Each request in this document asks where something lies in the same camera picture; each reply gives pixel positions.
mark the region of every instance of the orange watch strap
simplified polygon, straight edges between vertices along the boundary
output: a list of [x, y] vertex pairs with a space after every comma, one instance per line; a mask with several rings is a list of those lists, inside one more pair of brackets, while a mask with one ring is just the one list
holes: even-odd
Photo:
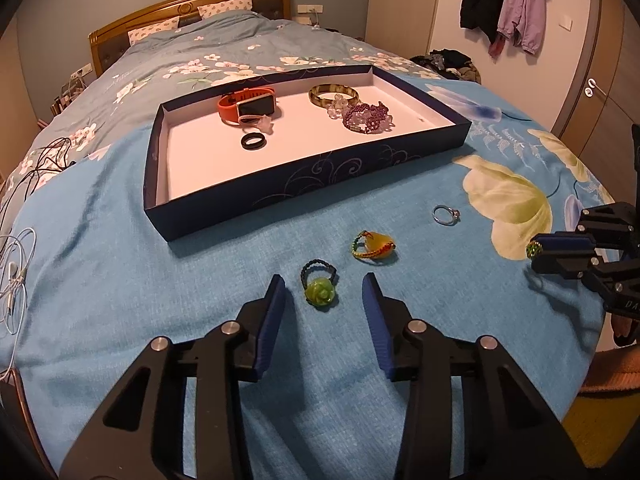
[[222, 96], [220, 101], [218, 101], [220, 118], [230, 123], [237, 123], [239, 102], [267, 94], [275, 96], [276, 92], [273, 88], [261, 86], [258, 88], [245, 88], [244, 90]]

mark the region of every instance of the door handle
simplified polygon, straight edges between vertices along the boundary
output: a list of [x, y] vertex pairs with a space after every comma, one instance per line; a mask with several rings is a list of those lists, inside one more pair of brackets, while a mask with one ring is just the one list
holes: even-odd
[[607, 97], [607, 93], [606, 93], [602, 88], [600, 88], [600, 87], [598, 86], [598, 84], [596, 83], [596, 80], [595, 80], [593, 77], [589, 78], [589, 79], [587, 80], [587, 83], [588, 83], [588, 85], [589, 85], [591, 88], [595, 88], [595, 89], [596, 89], [598, 92], [600, 92], [604, 97]]

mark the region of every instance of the watch face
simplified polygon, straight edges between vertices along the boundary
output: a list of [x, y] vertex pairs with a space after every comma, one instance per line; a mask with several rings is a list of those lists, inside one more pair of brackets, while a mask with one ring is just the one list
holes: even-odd
[[272, 115], [275, 112], [275, 97], [265, 94], [238, 103], [238, 116]]

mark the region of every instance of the brown bangle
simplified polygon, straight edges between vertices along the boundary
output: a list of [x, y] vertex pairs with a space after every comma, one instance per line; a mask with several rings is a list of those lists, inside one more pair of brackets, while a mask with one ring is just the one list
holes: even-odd
[[358, 93], [351, 88], [350, 86], [345, 85], [335, 85], [335, 84], [324, 84], [314, 86], [311, 90], [309, 90], [309, 100], [319, 106], [321, 108], [327, 108], [333, 100], [332, 99], [324, 99], [323, 97], [318, 97], [320, 94], [327, 94], [329, 92], [335, 92], [337, 94], [345, 94], [351, 96], [351, 99], [348, 99], [347, 102], [349, 106], [355, 106], [359, 101], [360, 97]]

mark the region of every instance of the bed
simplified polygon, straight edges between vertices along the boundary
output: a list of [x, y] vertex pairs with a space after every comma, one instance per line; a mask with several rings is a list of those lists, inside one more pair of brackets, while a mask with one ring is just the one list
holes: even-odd
[[[277, 273], [288, 308], [272, 365], [241, 390], [255, 478], [392, 478], [407, 391], [387, 383], [376, 363], [360, 299], [372, 267], [348, 250], [362, 229], [396, 238], [397, 257], [375, 268], [386, 294], [447, 336], [495, 335], [562, 417], [604, 313], [581, 285], [534, 275], [525, 247], [539, 232], [573, 230], [583, 207], [613, 202], [607, 191], [556, 137], [475, 83], [443, 80], [353, 38], [289, 21], [289, 0], [195, 16], [198, 5], [222, 1], [170, 0], [93, 33], [100, 77], [8, 177], [3, 206], [13, 198], [3, 231], [32, 227], [38, 235], [16, 365], [52, 468], [148, 341], [203, 336], [261, 297]], [[175, 16], [175, 30], [127, 43], [129, 30]], [[392, 71], [463, 114], [472, 120], [465, 146], [162, 240], [142, 207], [161, 102], [255, 75], [342, 64]], [[66, 162], [76, 164], [42, 173], [23, 201], [21, 178], [38, 148], [59, 137], [70, 138]], [[63, 155], [51, 157], [62, 163]], [[431, 209], [441, 203], [459, 209], [462, 221], [436, 224]], [[301, 293], [300, 268], [312, 258], [338, 269], [340, 301], [327, 312]], [[11, 338], [0, 340], [3, 364], [11, 348]], [[193, 475], [190, 413], [184, 466]], [[454, 474], [462, 468], [456, 414]]]

